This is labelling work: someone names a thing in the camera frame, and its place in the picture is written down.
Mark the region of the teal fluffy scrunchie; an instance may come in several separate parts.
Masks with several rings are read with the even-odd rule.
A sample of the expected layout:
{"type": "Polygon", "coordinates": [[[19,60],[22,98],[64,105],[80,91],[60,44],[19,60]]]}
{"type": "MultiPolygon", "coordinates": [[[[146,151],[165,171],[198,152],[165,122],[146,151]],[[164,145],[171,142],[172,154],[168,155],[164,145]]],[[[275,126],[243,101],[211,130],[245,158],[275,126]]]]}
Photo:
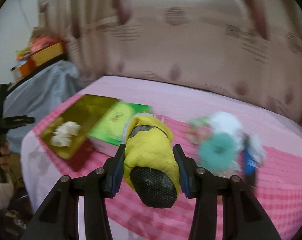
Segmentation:
{"type": "Polygon", "coordinates": [[[214,133],[199,145],[199,166],[212,173],[227,170],[238,156],[234,139],[228,133],[214,133]]]}

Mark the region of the white knit glove red trim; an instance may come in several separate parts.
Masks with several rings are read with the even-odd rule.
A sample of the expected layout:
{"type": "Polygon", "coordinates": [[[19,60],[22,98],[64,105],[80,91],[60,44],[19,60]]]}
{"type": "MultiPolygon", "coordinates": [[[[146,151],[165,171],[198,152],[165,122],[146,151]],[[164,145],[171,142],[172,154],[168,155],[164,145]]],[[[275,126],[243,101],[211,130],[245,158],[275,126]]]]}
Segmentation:
{"type": "Polygon", "coordinates": [[[245,134],[242,123],[231,113],[215,112],[208,118],[208,124],[213,134],[228,135],[232,139],[231,149],[240,153],[245,149],[247,142],[248,152],[255,163],[260,166],[266,159],[266,151],[261,145],[257,134],[245,134]]]}

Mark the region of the yellow sock with black sole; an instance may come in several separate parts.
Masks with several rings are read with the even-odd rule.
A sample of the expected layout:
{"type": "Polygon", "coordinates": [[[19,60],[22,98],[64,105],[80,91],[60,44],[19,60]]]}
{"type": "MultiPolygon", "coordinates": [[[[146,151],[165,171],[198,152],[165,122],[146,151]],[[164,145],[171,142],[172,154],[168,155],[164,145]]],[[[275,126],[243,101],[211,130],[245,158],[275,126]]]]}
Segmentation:
{"type": "Polygon", "coordinates": [[[147,207],[171,208],[180,192],[174,136],[154,114],[138,113],[123,130],[123,178],[147,207]]]}

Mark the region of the white item in tray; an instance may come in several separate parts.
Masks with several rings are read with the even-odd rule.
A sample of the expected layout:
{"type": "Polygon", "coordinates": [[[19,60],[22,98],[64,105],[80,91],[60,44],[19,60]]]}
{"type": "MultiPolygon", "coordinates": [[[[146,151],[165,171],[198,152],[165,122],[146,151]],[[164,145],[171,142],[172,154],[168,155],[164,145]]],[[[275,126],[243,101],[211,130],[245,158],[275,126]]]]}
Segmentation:
{"type": "Polygon", "coordinates": [[[51,145],[56,147],[70,147],[72,138],[77,136],[81,126],[74,121],[61,124],[53,132],[51,145]]]}

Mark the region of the green tissue pack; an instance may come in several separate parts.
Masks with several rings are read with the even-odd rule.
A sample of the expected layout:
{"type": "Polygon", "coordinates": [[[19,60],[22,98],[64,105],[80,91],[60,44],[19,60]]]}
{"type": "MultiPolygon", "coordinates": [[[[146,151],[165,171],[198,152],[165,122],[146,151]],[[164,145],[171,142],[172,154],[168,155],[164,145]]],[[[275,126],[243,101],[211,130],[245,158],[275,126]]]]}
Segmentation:
{"type": "Polygon", "coordinates": [[[128,122],[137,114],[151,114],[152,108],[128,102],[116,102],[87,134],[97,152],[113,157],[125,137],[128,122]]]}

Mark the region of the gold metal tray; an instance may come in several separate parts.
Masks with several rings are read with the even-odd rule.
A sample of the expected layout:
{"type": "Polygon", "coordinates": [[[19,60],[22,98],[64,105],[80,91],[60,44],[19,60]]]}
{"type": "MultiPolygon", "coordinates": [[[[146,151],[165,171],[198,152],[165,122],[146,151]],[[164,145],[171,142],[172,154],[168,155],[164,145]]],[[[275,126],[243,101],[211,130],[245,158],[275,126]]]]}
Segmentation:
{"type": "Polygon", "coordinates": [[[95,124],[119,99],[106,96],[85,94],[72,103],[62,113],[51,121],[40,133],[42,142],[62,159],[71,159],[80,146],[86,141],[86,136],[95,124]],[[71,144],[65,147],[52,145],[51,138],[56,129],[66,122],[75,122],[80,126],[78,133],[71,137],[71,144]]]}

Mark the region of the black phone tripod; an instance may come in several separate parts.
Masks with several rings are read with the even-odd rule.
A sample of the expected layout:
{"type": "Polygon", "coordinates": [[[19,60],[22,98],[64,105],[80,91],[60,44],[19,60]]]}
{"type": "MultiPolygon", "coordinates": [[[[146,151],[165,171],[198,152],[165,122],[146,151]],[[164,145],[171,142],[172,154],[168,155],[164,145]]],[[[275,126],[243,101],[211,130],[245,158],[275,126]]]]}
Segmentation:
{"type": "Polygon", "coordinates": [[[0,84],[0,148],[6,142],[6,134],[11,129],[27,126],[35,123],[34,117],[26,115],[3,117],[3,106],[7,97],[7,89],[9,85],[0,84]]]}

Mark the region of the grey-blue plastic cover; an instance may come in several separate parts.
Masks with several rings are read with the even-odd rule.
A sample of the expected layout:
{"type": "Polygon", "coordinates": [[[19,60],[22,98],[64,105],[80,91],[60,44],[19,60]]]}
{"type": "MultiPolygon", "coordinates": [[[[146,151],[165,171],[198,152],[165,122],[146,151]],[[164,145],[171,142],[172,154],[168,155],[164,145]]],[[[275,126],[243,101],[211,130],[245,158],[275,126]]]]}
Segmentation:
{"type": "Polygon", "coordinates": [[[20,153],[25,135],[42,118],[82,88],[77,67],[69,61],[61,60],[14,89],[5,100],[3,116],[31,116],[35,118],[35,123],[11,129],[6,135],[9,149],[20,153]]]}

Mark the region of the orange box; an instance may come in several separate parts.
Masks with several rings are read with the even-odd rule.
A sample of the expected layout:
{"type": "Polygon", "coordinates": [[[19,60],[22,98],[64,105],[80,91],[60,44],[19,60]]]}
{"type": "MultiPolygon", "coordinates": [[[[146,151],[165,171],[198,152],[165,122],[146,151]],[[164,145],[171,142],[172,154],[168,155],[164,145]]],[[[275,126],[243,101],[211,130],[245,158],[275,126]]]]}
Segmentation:
{"type": "Polygon", "coordinates": [[[15,59],[17,62],[16,67],[18,68],[21,77],[28,76],[36,69],[31,55],[17,56],[15,59]]]}

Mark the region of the red and yellow box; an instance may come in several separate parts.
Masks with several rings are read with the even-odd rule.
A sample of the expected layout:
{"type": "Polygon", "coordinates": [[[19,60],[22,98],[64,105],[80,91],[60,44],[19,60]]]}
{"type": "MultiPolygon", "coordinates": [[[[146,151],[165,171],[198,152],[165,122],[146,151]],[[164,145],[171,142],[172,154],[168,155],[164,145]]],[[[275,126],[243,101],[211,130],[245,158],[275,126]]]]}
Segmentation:
{"type": "Polygon", "coordinates": [[[32,68],[37,68],[46,62],[53,60],[59,56],[66,55],[66,46],[63,40],[52,43],[27,57],[27,62],[32,68]]]}

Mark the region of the orange plastic bag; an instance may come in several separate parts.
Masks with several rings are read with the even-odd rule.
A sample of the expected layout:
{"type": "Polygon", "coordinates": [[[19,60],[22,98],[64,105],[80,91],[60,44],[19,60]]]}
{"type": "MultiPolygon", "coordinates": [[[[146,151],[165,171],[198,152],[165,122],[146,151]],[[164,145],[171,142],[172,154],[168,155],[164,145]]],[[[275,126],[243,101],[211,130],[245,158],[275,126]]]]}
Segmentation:
{"type": "Polygon", "coordinates": [[[31,45],[31,53],[35,53],[36,51],[39,51],[52,43],[56,42],[55,39],[52,39],[48,36],[41,36],[39,38],[36,38],[31,45]]]}

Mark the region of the beige leaf-pattern curtain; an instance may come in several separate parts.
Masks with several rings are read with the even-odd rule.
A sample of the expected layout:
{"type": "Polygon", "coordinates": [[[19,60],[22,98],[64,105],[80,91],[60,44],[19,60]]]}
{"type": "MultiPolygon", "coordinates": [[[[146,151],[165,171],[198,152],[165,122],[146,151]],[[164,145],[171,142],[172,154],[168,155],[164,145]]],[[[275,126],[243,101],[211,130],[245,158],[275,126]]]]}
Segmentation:
{"type": "Polygon", "coordinates": [[[198,88],[302,126],[302,9],[295,0],[38,0],[80,77],[198,88]]]}

